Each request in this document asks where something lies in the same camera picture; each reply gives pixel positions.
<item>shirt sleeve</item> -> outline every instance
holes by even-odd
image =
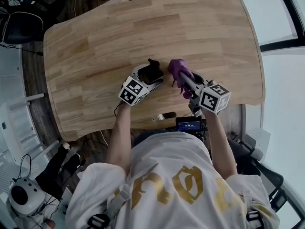
[[[271,208],[268,193],[259,176],[233,175],[227,178],[226,182],[241,197],[243,192],[250,192],[252,208],[260,212],[266,229],[279,227],[279,217]]]
[[[87,228],[88,219],[102,213],[107,199],[126,180],[125,171],[115,165],[95,163],[87,167],[66,213],[66,228]]]

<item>black pants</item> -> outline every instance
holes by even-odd
[[[80,165],[80,158],[78,155],[73,155],[63,166],[59,173],[61,165],[65,160],[68,150],[60,146],[57,153],[49,161],[47,167],[37,177],[36,181],[41,189],[57,198],[61,199],[68,183],[68,179],[77,170]]]

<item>white t-shirt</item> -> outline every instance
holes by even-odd
[[[129,189],[131,198],[117,214],[116,229],[249,228],[240,196],[246,190],[265,228],[279,225],[259,176],[234,175],[225,181],[199,139],[168,132],[152,135],[132,149],[127,177],[118,166],[88,166],[68,206],[66,228],[88,228],[88,219],[109,206],[122,187]]]
[[[46,199],[45,201],[49,203],[49,205],[46,206],[46,208],[39,214],[35,216],[31,216],[30,218],[27,216],[20,215],[20,217],[17,217],[17,215],[14,213],[14,211],[11,209],[10,201],[7,199],[6,201],[6,207],[7,210],[15,222],[16,226],[20,229],[50,229],[50,227],[44,223],[46,219],[49,219],[52,215],[52,213],[57,209],[59,205],[59,201],[55,199],[50,194],[46,193]]]

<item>purple glove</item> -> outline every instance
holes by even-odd
[[[187,68],[186,61],[182,59],[172,59],[167,69],[173,75],[173,79],[177,81],[178,87],[181,88],[180,94],[183,92],[184,89],[183,97],[185,99],[190,99],[192,97],[192,94],[182,85],[182,82],[179,79],[180,72],[183,72],[193,80],[195,79],[192,72]]]

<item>person's right arm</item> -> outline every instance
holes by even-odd
[[[203,114],[208,128],[213,166],[222,178],[226,180],[228,177],[237,174],[233,152],[218,115],[207,110]]]

